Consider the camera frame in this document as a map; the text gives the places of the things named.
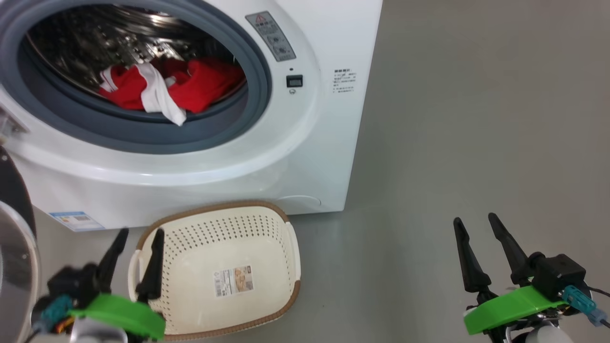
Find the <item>red and white clothes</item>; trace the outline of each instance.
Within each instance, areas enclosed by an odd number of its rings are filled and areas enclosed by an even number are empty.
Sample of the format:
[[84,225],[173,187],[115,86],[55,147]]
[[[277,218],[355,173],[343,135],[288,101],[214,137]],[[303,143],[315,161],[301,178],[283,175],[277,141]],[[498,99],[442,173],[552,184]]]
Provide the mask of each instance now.
[[213,57],[155,59],[130,69],[115,65],[100,75],[104,82],[99,93],[117,106],[161,112],[179,126],[186,110],[204,111],[245,77],[241,68]]

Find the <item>floor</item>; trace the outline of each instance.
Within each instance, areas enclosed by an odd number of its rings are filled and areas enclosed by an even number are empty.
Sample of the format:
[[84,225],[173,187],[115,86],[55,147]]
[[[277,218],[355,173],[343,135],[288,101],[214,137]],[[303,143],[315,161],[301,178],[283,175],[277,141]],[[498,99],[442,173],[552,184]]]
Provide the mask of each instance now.
[[[609,19],[604,0],[387,0],[345,211],[292,218],[303,283],[283,318],[208,342],[486,342],[462,323],[475,296],[451,221],[462,217],[503,293],[491,211],[526,253],[565,253],[610,289]],[[97,261],[114,235],[37,220],[46,275]],[[562,327],[574,341],[610,337],[583,316]]]

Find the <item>blue and white sticker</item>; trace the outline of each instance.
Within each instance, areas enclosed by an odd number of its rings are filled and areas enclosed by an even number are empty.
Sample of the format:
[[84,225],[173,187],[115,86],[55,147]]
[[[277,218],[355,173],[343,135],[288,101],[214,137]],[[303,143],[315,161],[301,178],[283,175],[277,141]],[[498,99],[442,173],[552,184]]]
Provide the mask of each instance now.
[[55,212],[49,213],[61,224],[69,227],[72,231],[91,231],[104,230],[93,218],[89,217],[85,212]]

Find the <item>washing machine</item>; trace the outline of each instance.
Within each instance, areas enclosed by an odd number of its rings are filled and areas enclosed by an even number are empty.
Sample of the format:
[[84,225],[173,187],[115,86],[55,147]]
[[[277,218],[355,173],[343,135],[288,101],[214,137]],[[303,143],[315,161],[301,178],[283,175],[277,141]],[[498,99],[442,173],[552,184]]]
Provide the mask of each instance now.
[[[381,0],[0,0],[2,141],[75,230],[260,199],[345,206]],[[213,57],[244,79],[182,126],[96,92],[113,63]]]

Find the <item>gray rubber seal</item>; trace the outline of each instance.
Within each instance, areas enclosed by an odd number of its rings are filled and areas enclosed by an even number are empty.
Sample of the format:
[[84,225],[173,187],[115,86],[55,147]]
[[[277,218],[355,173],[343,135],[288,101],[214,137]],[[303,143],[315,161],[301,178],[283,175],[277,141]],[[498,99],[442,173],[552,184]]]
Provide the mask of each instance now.
[[[24,43],[27,30],[70,7],[121,4],[169,13],[206,31],[239,61],[248,81],[235,95],[182,127],[161,119],[130,120],[111,104],[86,95],[48,71]],[[228,142],[260,118],[271,95],[264,55],[234,21],[201,0],[3,0],[0,2],[0,83],[28,112],[77,139],[147,154],[199,151]]]

